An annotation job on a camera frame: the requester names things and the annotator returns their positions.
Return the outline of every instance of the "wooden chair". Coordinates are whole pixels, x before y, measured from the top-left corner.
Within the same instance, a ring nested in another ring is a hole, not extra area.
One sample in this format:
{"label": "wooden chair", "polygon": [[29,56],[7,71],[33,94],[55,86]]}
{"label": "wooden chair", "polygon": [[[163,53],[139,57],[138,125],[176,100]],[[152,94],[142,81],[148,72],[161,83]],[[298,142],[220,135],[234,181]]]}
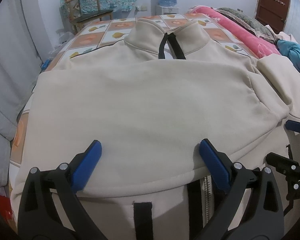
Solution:
{"label": "wooden chair", "polygon": [[99,0],[97,0],[98,11],[93,11],[93,12],[86,13],[86,14],[82,14],[81,13],[80,0],[78,0],[79,10],[80,10],[80,16],[79,17],[75,17],[74,16],[74,8],[70,4],[71,1],[74,1],[74,0],[65,0],[65,3],[69,4],[69,9],[70,9],[69,20],[70,20],[71,24],[74,27],[75,34],[78,33],[78,29],[77,28],[82,29],[83,25],[85,23],[90,22],[92,20],[95,20],[95,19],[99,18],[100,21],[102,21],[102,18],[105,17],[105,16],[107,16],[107,15],[110,16],[111,20],[113,19],[113,15],[112,15],[113,10],[111,10],[111,9],[101,10],[100,9],[100,1]]}

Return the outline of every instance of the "wooden door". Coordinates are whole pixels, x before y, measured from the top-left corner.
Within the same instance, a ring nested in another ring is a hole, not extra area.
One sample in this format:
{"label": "wooden door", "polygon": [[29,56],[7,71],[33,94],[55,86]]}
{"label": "wooden door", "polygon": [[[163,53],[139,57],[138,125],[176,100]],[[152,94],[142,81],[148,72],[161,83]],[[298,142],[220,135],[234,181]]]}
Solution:
{"label": "wooden door", "polygon": [[290,0],[259,0],[256,19],[269,24],[275,33],[283,31]]}

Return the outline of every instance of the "metal screw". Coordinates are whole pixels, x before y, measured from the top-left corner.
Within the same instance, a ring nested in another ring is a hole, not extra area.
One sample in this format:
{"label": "metal screw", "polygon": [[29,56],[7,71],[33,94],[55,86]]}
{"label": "metal screw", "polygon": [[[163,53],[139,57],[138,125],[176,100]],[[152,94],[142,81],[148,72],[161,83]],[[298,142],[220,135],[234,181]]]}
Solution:
{"label": "metal screw", "polygon": [[242,169],[242,164],[241,163],[234,163],[234,167],[238,170]]}
{"label": "metal screw", "polygon": [[68,163],[62,163],[62,164],[60,164],[60,166],[59,166],[59,169],[60,169],[60,170],[65,170],[66,168],[68,168]]}
{"label": "metal screw", "polygon": [[270,174],[271,173],[271,169],[268,168],[268,167],[265,167],[265,172],[268,173],[268,174]]}
{"label": "metal screw", "polygon": [[31,170],[30,170],[30,173],[32,173],[32,174],[35,174],[36,172],[37,172],[37,168],[36,167],[33,167]]}

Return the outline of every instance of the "pink blanket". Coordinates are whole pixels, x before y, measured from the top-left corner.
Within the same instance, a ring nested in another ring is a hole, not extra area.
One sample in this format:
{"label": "pink blanket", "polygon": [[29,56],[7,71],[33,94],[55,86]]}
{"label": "pink blanket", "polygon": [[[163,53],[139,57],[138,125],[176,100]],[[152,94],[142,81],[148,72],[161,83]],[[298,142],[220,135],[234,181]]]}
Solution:
{"label": "pink blanket", "polygon": [[210,18],[213,18],[221,26],[226,28],[240,41],[242,41],[258,58],[269,56],[273,53],[281,55],[274,44],[254,36],[237,23],[233,22],[210,7],[196,6],[191,13],[203,13]]}

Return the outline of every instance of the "jacket collar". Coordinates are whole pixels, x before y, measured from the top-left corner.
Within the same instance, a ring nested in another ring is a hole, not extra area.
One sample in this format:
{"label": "jacket collar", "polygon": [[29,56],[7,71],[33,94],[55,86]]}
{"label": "jacket collar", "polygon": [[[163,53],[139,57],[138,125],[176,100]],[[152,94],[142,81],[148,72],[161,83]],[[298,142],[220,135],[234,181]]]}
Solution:
{"label": "jacket collar", "polygon": [[[160,43],[166,32],[156,22],[140,18],[129,35],[124,38],[124,41],[137,49],[158,55]],[[176,35],[177,41],[185,55],[201,49],[211,40],[210,36],[196,20],[189,21],[178,28],[168,31],[168,33],[171,32]]]}

